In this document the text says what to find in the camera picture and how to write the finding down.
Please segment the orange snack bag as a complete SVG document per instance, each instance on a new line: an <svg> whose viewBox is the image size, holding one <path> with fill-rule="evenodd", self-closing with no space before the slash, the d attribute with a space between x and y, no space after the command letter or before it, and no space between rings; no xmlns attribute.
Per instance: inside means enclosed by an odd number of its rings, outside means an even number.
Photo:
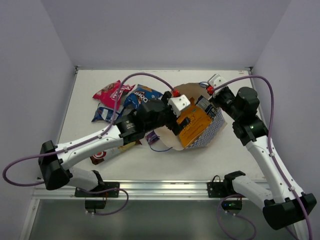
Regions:
<svg viewBox="0 0 320 240"><path fill-rule="evenodd" d="M212 122L212 119L205 111L195 105L193 97L190 98L189 101L190 107L183 111L177 119L177 123L179 124L181 124L185 118L190 120L178 135L184 148L189 147L198 137L200 137Z"/></svg>

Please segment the checkered paper bag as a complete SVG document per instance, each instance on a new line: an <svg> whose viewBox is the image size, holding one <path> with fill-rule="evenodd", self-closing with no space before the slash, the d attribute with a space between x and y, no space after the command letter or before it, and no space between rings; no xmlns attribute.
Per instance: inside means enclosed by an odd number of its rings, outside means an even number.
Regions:
<svg viewBox="0 0 320 240"><path fill-rule="evenodd" d="M199 85L199 83L185 83L176 86L175 89L181 94L184 94L189 100L190 98L194 98L195 104L200 96L204 96L209 101L210 95L205 88L202 88ZM179 136L175 136L174 133L165 126L157 128L155 133L168 148L173 148L177 151L206 147L227 125L222 110L218 107L215 108L218 110L217 116L214 119L211 119L210 125L204 130L202 135L186 148L182 146Z"/></svg>

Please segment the purple snack packet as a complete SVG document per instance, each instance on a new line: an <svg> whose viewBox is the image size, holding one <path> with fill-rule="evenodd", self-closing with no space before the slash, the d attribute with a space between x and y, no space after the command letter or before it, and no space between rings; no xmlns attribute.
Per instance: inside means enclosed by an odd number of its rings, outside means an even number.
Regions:
<svg viewBox="0 0 320 240"><path fill-rule="evenodd" d="M151 131L149 133L147 133L145 135L145 139L148 143L148 145L153 145L154 143L156 143L160 138L159 136L154 132L154 131Z"/></svg>

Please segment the blue paper bag handle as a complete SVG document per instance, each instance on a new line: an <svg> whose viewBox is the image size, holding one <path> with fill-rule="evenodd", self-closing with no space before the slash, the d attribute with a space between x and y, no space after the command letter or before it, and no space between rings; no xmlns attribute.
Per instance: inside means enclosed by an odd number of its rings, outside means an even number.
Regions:
<svg viewBox="0 0 320 240"><path fill-rule="evenodd" d="M209 86L209 84L206 81L201 81L198 84L204 89L206 89Z"/></svg>

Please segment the blue Doritos chip bag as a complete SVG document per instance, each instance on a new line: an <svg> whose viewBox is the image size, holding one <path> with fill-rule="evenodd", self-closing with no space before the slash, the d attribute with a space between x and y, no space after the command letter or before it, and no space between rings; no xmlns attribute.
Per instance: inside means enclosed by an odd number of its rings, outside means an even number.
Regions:
<svg viewBox="0 0 320 240"><path fill-rule="evenodd" d="M147 103L151 99L160 99L163 94L145 85L137 84L133 90L129 92L124 100L123 106L133 106L137 109L142 103Z"/></svg>

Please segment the red KitKat snack bag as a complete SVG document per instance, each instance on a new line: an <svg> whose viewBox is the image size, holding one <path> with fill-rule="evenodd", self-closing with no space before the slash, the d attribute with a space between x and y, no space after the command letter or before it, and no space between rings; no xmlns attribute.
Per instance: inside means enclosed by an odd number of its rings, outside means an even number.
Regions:
<svg viewBox="0 0 320 240"><path fill-rule="evenodd" d="M99 100L102 104L111 109L113 109L116 104L116 110L118 110L121 105L122 95L129 93L134 87L135 85L121 85L121 81L117 80L96 92L92 98Z"/></svg>

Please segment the blue white cookie bag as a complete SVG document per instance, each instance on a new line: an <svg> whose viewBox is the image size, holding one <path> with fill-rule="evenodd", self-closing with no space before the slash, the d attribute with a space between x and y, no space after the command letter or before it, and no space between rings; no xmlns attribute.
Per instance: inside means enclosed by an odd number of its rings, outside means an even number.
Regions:
<svg viewBox="0 0 320 240"><path fill-rule="evenodd" d="M122 112L123 112L124 106L120 105L118 110L115 113L115 117L114 120L117 120L119 117L121 117ZM110 123L112 120L114 114L114 108L110 108L105 106L103 103L99 103L97 105L97 109L94 113L93 119L91 120L91 122L96 122L96 121L105 121Z"/></svg>

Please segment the brown Chips Ahoy bag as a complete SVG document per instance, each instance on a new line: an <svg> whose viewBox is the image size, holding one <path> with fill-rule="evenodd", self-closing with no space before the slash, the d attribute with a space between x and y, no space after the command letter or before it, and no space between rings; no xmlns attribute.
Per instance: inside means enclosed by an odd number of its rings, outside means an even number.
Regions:
<svg viewBox="0 0 320 240"><path fill-rule="evenodd" d="M141 145L141 141L137 140L135 142L131 142L129 144L126 144L124 146L114 147L111 149L107 149L101 152L98 152L97 154L94 154L90 157L91 163L93 165L101 164L102 162L106 162L113 157L127 151L128 149L132 148L133 146L139 146Z"/></svg>

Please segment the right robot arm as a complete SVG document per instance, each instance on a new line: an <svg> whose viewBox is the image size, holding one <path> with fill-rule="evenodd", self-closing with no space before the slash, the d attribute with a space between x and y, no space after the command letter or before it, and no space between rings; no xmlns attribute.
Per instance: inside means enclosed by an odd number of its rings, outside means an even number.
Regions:
<svg viewBox="0 0 320 240"><path fill-rule="evenodd" d="M234 134L258 163L269 185L266 189L242 171L235 171L225 175L223 192L231 197L241 194L248 198L262 210L266 222L274 230L304 220L317 200L296 183L268 139L269 131L257 116L260 104L257 92L242 87L233 94L226 86L213 93L209 101L233 119Z"/></svg>

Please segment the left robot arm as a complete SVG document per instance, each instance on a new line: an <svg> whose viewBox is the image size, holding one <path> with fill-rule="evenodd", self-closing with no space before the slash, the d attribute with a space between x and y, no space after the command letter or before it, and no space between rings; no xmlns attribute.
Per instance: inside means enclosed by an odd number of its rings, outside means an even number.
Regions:
<svg viewBox="0 0 320 240"><path fill-rule="evenodd" d="M92 196L103 193L104 183L96 170L76 167L79 162L105 150L134 143L146 133L167 127L178 135L190 120L185 117L178 123L179 116L191 106L184 95L172 97L165 92L161 99L143 102L100 131L71 142L55 145L51 140L42 144L38 165L47 190L73 186L89 192Z"/></svg>

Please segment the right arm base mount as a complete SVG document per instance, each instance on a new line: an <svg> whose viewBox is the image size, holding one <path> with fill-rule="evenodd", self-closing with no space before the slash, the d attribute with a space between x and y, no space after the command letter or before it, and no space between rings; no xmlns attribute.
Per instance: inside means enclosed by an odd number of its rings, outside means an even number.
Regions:
<svg viewBox="0 0 320 240"><path fill-rule="evenodd" d="M233 195L243 197L244 195L236 192L234 187L234 183L240 180L252 181L240 170L226 174L223 180L219 175L215 175L211 181L206 183L207 195L209 198L225 198Z"/></svg>

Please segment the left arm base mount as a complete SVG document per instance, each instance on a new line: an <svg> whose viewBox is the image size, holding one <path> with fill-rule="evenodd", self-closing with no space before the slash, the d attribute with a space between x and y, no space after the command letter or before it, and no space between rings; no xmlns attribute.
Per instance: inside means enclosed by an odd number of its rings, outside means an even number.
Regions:
<svg viewBox="0 0 320 240"><path fill-rule="evenodd" d="M116 181L104 181L98 171L92 171L97 178L97 186L90 193L76 189L74 196L77 198L118 198L120 183Z"/></svg>

